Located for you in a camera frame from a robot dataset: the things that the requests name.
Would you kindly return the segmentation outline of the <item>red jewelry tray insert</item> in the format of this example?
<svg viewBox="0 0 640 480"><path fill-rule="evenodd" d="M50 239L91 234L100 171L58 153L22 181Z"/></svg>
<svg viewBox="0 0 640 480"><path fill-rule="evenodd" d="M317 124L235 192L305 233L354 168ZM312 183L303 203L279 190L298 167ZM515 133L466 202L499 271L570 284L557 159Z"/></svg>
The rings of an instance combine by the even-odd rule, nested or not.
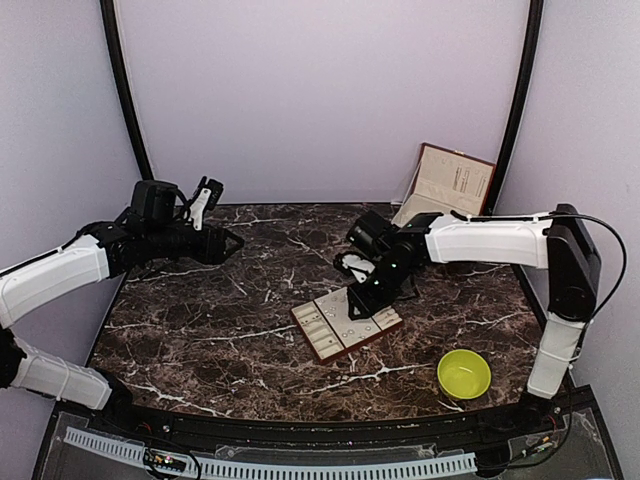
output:
<svg viewBox="0 0 640 480"><path fill-rule="evenodd" d="M373 317L352 320L348 315L346 287L294 307L291 314L321 365L393 332L404 323L392 307Z"/></svg>

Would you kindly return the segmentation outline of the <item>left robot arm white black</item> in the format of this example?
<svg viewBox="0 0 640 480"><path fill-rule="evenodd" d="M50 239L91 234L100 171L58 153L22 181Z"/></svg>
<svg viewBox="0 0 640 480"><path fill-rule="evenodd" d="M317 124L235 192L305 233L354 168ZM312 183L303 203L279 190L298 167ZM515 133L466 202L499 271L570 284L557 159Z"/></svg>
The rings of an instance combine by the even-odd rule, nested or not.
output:
<svg viewBox="0 0 640 480"><path fill-rule="evenodd" d="M204 219L223 193L204 177L186 197L175 184L142 180L113 221L80 228L65 244L1 273L1 386L101 411L120 436L141 427L128 389L113 375L70 363L18 338L12 328L28 313L81 287L113 279L156 259L190 258L220 265L244 241Z"/></svg>

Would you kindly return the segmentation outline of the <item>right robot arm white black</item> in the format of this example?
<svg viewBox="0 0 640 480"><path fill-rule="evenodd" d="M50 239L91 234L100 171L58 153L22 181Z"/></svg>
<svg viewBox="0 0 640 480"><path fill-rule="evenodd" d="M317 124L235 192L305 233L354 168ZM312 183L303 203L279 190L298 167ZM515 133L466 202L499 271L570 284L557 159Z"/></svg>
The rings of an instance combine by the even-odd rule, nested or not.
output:
<svg viewBox="0 0 640 480"><path fill-rule="evenodd" d="M557 394L603 306L597 299L601 257L585 226L590 220L570 204L516 216L426 212L404 226L368 211L347 234L373 263L372 271L347 289L348 316L360 320L391 306L411 273L431 264L485 262L547 271L549 304L528 397L510 413L511 426L530 434L547 420L546 400Z"/></svg>

